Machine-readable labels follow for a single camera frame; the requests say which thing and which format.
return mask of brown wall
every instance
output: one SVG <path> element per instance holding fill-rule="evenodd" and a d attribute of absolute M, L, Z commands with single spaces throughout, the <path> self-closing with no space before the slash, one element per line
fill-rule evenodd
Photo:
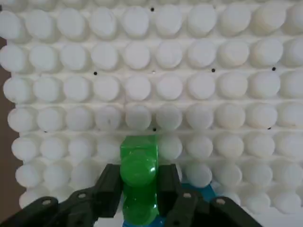
<path fill-rule="evenodd" d="M 0 48 L 5 44 L 5 40 L 0 38 Z M 15 179 L 15 171 L 22 162 L 11 152 L 11 144 L 18 137 L 18 133 L 8 126 L 7 121 L 14 104 L 5 98 L 2 91 L 3 84 L 9 77 L 10 74 L 0 67 L 0 222 L 20 209 L 19 197 L 24 191 Z"/>

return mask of green plastic object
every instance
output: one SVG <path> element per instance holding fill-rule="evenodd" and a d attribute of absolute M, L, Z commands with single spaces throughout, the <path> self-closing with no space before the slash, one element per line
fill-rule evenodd
<path fill-rule="evenodd" d="M 120 175 L 124 182 L 124 219 L 133 225 L 149 225 L 159 214 L 156 136 L 127 136 L 121 145 L 120 157 Z"/>

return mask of metal bolt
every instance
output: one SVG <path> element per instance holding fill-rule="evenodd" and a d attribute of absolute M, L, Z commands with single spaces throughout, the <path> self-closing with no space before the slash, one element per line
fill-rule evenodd
<path fill-rule="evenodd" d="M 218 203 L 220 205 L 224 205 L 225 204 L 225 200 L 224 199 L 217 199 L 216 203 Z"/>

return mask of green block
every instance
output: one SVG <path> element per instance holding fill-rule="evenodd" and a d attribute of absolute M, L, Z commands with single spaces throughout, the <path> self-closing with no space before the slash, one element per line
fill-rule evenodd
<path fill-rule="evenodd" d="M 120 175 L 124 181 L 124 219 L 133 225 L 148 225 L 158 215 L 156 136 L 128 136 L 120 149 Z"/>

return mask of blue plastic part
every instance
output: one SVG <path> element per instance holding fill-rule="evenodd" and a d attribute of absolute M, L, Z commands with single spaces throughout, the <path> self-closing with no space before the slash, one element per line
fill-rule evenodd
<path fill-rule="evenodd" d="M 183 188 L 190 188 L 190 189 L 196 189 L 197 191 L 201 192 L 203 199 L 206 202 L 209 202 L 211 199 L 216 197 L 216 194 L 214 193 L 212 187 L 210 185 L 206 186 L 205 188 L 196 188 L 188 183 L 182 184 Z M 134 226 L 126 221 L 123 223 L 123 227 L 163 227 L 165 222 L 165 218 L 162 218 L 160 216 L 157 216 L 156 219 L 148 226 Z"/>

